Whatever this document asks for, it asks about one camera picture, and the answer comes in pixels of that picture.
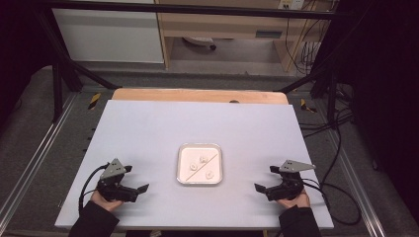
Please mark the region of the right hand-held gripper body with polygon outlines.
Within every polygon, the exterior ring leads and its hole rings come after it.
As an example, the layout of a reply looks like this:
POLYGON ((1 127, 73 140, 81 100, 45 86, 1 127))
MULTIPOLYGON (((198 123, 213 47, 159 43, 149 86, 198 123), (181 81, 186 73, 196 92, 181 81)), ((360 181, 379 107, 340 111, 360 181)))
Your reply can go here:
POLYGON ((300 173, 313 170, 312 164, 301 163, 293 160, 286 160, 280 166, 282 182, 278 186, 267 188, 266 197, 268 200, 294 199, 303 190, 303 181, 300 173))

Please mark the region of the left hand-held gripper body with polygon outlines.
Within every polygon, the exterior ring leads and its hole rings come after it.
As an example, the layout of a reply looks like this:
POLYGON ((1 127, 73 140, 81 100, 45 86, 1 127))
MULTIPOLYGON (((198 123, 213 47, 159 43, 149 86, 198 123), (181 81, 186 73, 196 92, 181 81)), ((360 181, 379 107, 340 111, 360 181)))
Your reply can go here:
POLYGON ((138 196, 136 189, 124 187, 121 184, 125 173, 125 166, 118 158, 115 158, 108 164, 97 184, 97 191, 103 198, 108 201, 121 200, 136 202, 138 196))

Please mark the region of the square white tray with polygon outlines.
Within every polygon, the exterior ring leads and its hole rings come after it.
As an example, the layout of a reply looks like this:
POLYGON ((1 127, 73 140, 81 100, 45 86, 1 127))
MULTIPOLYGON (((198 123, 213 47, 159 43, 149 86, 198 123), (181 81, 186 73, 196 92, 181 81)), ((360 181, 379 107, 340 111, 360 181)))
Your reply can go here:
POLYGON ((213 143, 186 143, 183 144, 178 151, 178 162, 177 162, 177 180, 182 185, 188 186, 211 186, 219 184, 223 179, 222 174, 222 152, 220 147, 217 144, 213 143), (183 181, 182 174, 187 169, 188 163, 194 161, 200 155, 210 155, 210 154, 219 155, 220 163, 220 179, 216 183, 197 183, 191 184, 183 181))

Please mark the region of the person's right hand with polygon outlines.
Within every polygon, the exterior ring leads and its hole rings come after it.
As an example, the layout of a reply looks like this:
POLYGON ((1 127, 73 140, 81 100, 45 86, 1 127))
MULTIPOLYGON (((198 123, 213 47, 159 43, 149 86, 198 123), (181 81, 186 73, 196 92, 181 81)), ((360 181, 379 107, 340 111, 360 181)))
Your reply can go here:
POLYGON ((291 208, 294 206, 297 207, 310 207, 310 200, 309 196, 306 191, 302 191, 297 197, 294 199, 278 199, 277 203, 282 205, 285 208, 291 208))

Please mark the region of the person's left hand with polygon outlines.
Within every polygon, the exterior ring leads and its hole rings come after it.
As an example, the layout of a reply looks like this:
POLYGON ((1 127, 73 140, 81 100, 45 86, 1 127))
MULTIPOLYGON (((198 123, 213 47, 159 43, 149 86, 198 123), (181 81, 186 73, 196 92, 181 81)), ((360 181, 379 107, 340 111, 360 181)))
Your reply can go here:
POLYGON ((92 193, 90 201, 94 202, 95 204, 109 212, 113 212, 123 204, 121 200, 106 200, 104 197, 101 196, 101 194, 98 191, 94 191, 92 193))

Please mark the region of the wooden table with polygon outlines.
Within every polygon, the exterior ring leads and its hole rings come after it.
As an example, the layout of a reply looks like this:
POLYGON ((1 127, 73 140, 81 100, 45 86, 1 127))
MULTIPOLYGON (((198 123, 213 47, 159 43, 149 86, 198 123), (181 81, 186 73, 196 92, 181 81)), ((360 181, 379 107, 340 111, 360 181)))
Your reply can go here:
POLYGON ((120 88, 113 100, 287 105, 284 93, 234 90, 120 88))

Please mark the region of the white cabinet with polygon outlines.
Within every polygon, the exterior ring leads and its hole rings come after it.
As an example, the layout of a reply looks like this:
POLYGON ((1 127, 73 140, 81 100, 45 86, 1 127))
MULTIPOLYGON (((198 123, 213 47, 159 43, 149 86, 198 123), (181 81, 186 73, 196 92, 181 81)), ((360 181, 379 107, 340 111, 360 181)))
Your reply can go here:
POLYGON ((155 13, 53 9, 76 61, 162 63, 155 13))

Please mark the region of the chair base with caster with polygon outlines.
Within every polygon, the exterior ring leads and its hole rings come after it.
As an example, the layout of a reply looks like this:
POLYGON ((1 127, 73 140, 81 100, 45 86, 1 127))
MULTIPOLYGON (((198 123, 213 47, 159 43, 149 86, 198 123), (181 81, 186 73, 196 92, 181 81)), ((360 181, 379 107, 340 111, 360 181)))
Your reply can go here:
POLYGON ((206 46, 210 50, 216 50, 216 45, 211 38, 185 38, 185 41, 195 45, 206 46))

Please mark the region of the wooden desk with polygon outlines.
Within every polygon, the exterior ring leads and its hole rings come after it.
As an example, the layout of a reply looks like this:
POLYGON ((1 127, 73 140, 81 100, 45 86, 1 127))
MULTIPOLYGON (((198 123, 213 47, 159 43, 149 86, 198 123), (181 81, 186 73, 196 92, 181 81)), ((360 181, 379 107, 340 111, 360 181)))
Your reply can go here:
MULTIPOLYGON (((200 5, 218 7, 279 9, 280 0, 155 0, 157 4, 200 5)), ((327 0, 304 0, 299 11, 328 12, 327 0)), ((262 39, 272 40, 285 71, 294 69, 299 46, 305 41, 319 42, 319 31, 310 32, 314 24, 306 19, 240 17, 220 15, 158 15, 164 38, 262 39)))

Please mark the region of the white power outlet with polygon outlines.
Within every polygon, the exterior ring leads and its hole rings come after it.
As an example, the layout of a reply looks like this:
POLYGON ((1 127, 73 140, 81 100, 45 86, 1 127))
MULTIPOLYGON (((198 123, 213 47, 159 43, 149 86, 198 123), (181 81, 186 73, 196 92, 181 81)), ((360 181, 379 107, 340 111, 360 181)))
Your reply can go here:
POLYGON ((284 10, 300 10, 303 3, 304 0, 280 0, 278 8, 284 10))

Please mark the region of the aluminium floor rail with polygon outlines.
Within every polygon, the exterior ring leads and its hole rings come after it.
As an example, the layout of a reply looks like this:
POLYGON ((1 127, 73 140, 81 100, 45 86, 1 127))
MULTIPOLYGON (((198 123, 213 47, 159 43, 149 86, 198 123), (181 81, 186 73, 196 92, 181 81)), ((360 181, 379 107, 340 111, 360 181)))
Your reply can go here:
POLYGON ((64 103, 62 114, 48 128, 48 131, 43 137, 41 144, 38 146, 36 152, 32 156, 29 164, 27 165, 14 189, 11 191, 5 203, 0 208, 0 232, 4 232, 7 228, 34 176, 38 172, 38 169, 41 167, 42 162, 47 155, 51 145, 61 131, 62 126, 66 122, 77 98, 78 93, 71 93, 68 96, 64 103))
POLYGON ((367 195, 367 192, 357 175, 353 165, 347 155, 342 139, 339 137, 337 130, 329 130, 328 135, 337 150, 337 160, 348 183, 350 191, 358 203, 364 223, 371 237, 385 237, 385 231, 381 225, 375 209, 367 195))

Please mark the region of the black metal frame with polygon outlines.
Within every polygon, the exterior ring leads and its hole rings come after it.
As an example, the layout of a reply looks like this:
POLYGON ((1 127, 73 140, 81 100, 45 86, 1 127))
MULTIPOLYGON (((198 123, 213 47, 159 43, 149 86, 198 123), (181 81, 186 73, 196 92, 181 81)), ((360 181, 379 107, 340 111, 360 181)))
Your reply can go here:
POLYGON ((107 80, 91 72, 84 66, 75 62, 64 48, 65 43, 61 42, 49 20, 45 16, 45 11, 50 9, 70 9, 70 10, 91 10, 91 11, 114 11, 114 12, 141 12, 141 13, 166 13, 166 14, 189 14, 189 15, 220 15, 220 16, 240 16, 240 17, 265 17, 265 18, 285 18, 285 19, 316 19, 316 20, 342 20, 348 14, 299 11, 299 10, 268 10, 259 8, 239 8, 239 7, 218 7, 218 6, 198 6, 198 5, 179 5, 179 4, 147 4, 147 3, 127 3, 127 2, 100 2, 100 1, 75 1, 75 0, 36 0, 33 2, 32 11, 38 20, 42 30, 48 38, 52 47, 54 57, 53 80, 54 80, 54 118, 57 119, 62 113, 62 102, 58 98, 61 96, 60 74, 58 66, 61 65, 64 72, 61 74, 68 88, 77 92, 83 87, 76 72, 87 76, 91 80, 104 86, 107 89, 119 89, 107 80))

